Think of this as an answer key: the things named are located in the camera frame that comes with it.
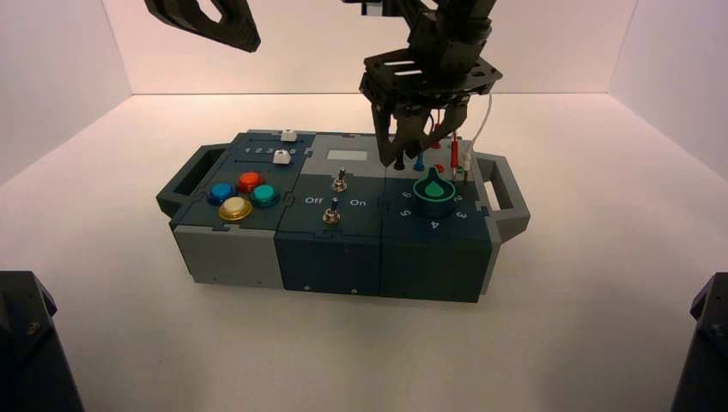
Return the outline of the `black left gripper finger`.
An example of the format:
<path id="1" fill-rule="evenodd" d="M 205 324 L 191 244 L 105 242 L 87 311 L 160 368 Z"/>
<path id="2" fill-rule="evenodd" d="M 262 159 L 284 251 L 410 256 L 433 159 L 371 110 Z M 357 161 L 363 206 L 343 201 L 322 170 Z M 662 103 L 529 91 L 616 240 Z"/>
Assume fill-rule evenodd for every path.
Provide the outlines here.
<path id="1" fill-rule="evenodd" d="M 219 20 L 204 13 L 197 0 L 146 0 L 151 15 L 170 27 L 244 52 L 255 52 L 261 38 L 247 1 L 211 1 Z"/>

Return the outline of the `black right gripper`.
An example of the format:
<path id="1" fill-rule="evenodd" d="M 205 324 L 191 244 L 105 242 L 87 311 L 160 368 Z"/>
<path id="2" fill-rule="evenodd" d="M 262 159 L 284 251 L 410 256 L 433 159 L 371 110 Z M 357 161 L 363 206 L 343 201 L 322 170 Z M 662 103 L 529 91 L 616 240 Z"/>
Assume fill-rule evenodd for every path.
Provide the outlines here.
<path id="1" fill-rule="evenodd" d="M 408 45 L 364 60 L 360 91 L 373 103 L 384 167 L 424 149 L 427 110 L 444 106 L 443 137 L 467 119 L 470 95 L 487 94 L 503 74 L 482 57 L 492 33 L 488 11 L 384 11 L 409 28 Z"/>

